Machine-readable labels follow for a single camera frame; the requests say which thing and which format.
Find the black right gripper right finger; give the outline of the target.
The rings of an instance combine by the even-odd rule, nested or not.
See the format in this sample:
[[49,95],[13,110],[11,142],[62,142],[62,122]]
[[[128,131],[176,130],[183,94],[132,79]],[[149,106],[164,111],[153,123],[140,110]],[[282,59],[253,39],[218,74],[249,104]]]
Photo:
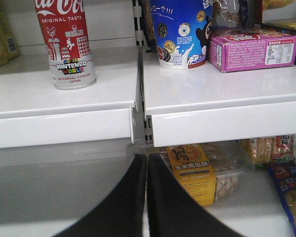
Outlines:
[[151,237],[240,237],[181,187],[158,154],[148,156],[148,223]]

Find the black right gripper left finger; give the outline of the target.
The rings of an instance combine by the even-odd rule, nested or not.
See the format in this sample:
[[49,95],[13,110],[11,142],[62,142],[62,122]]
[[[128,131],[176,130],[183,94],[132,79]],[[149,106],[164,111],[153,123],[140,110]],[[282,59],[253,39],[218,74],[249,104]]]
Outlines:
[[114,189],[57,237],[142,237],[147,157],[136,154]]

